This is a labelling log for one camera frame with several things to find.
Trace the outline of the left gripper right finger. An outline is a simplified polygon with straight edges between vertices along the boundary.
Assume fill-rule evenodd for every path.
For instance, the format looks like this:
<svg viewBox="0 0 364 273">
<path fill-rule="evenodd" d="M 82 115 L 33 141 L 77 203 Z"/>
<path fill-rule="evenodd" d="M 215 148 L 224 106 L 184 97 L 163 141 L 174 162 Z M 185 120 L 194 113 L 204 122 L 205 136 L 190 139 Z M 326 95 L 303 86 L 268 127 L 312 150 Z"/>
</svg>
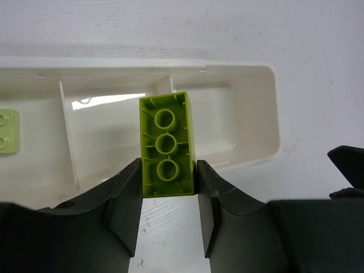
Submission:
<svg viewBox="0 0 364 273">
<path fill-rule="evenodd" d="M 363 192 L 261 202 L 197 162 L 198 204 L 211 272 L 362 272 Z"/>
</svg>

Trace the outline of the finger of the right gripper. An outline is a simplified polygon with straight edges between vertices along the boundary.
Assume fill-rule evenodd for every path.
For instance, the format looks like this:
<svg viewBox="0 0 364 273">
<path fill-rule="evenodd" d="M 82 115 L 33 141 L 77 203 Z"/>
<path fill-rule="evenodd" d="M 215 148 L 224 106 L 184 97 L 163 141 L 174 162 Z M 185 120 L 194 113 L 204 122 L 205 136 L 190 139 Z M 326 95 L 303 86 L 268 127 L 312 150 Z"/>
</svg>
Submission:
<svg viewBox="0 0 364 273">
<path fill-rule="evenodd" d="M 353 188 L 363 189 L 363 148 L 339 146 L 328 157 Z"/>
</svg>

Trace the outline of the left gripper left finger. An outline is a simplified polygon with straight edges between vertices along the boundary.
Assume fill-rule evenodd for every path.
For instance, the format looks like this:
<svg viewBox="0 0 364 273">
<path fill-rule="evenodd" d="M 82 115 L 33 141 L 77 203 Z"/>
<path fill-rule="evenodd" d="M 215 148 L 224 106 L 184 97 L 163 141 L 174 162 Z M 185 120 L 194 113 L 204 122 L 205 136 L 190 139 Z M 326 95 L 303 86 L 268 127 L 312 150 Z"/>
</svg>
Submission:
<svg viewBox="0 0 364 273">
<path fill-rule="evenodd" d="M 142 208 L 142 161 L 64 201 L 1 203 L 2 272 L 128 272 Z"/>
</svg>

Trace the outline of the lime green 2x4 lego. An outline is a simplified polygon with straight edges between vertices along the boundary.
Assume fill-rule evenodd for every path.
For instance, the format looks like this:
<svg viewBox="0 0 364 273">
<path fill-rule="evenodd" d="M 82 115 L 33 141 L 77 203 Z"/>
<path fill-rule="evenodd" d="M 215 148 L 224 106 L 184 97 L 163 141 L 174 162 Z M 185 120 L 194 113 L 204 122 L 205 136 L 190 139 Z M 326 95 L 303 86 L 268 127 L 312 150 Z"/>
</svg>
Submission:
<svg viewBox="0 0 364 273">
<path fill-rule="evenodd" d="M 143 197 L 194 195 L 196 157 L 187 92 L 141 98 L 139 116 Z"/>
</svg>

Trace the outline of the white three-compartment tray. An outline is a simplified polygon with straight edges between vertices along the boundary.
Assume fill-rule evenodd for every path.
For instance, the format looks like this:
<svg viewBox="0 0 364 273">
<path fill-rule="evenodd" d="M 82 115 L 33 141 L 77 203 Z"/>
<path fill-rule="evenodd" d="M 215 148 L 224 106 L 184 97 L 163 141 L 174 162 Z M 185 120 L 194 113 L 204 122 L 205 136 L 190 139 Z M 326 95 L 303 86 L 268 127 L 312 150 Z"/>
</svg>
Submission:
<svg viewBox="0 0 364 273">
<path fill-rule="evenodd" d="M 158 150 L 218 172 L 280 148 L 276 76 L 263 63 L 1 57 L 1 201 L 33 209 L 103 183 Z"/>
</svg>

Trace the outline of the lime green 2x2 lego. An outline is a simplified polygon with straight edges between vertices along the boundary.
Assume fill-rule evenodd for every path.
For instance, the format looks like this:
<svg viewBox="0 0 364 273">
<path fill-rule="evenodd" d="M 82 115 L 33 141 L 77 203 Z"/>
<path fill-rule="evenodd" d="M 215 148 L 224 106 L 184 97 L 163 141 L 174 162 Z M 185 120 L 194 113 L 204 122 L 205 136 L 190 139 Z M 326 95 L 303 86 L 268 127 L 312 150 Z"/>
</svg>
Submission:
<svg viewBox="0 0 364 273">
<path fill-rule="evenodd" d="M 15 109 L 1 109 L 1 154 L 20 151 L 20 115 Z"/>
</svg>

